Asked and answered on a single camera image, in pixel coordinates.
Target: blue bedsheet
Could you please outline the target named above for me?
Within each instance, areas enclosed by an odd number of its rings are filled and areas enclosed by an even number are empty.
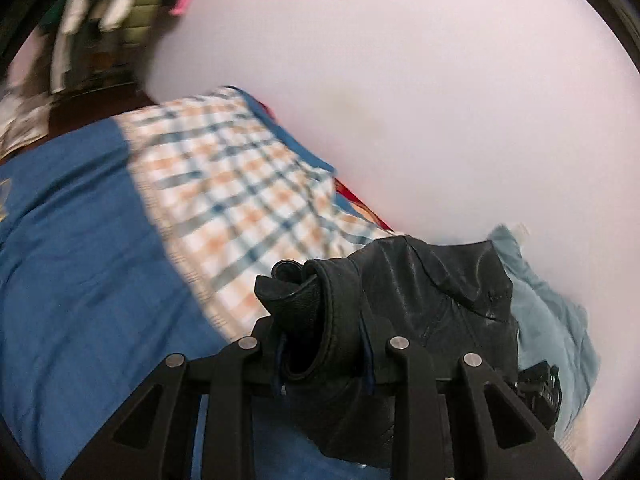
[[[46,479],[165,355],[225,345],[168,261],[128,156],[105,120],[0,166],[12,181],[0,221],[0,411]],[[259,479],[388,478],[322,457],[268,401],[254,419]]]

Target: bed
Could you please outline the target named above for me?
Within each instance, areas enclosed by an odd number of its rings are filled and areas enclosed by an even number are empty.
[[[167,354],[207,356],[251,332],[266,314],[255,276],[392,234],[232,87],[50,140],[0,166],[0,182],[0,406],[47,479]],[[257,478],[388,478],[320,455],[274,402],[254,410]]]

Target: brown wooden surface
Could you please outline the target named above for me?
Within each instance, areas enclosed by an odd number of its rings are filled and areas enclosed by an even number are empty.
[[[49,133],[28,146],[0,159],[0,165],[19,153],[32,150],[48,140],[72,132],[107,117],[155,104],[136,84],[114,86],[66,99],[51,109]]]

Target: metal rivet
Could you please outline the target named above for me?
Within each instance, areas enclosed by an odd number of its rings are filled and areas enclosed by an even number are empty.
[[[178,366],[182,366],[182,364],[184,364],[184,355],[182,354],[168,355],[164,360],[164,364],[166,364],[169,368],[176,368]]]
[[[469,354],[465,354],[463,359],[465,360],[466,364],[472,366],[473,368],[482,364],[482,358],[478,354],[474,354],[472,352]]]
[[[238,346],[242,350],[251,350],[251,348],[255,348],[258,346],[258,340],[255,337],[251,337],[249,335],[247,337],[243,337],[240,341],[238,341]]]
[[[397,335],[396,337],[392,337],[389,340],[389,344],[398,350],[404,350],[409,346],[409,340],[401,335]]]

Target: plaid cloth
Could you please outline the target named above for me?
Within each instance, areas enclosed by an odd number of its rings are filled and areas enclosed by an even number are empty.
[[[338,208],[333,175],[285,146],[236,89],[115,119],[169,257],[229,340],[267,315],[254,295],[258,274],[286,258],[344,257],[390,235]]]

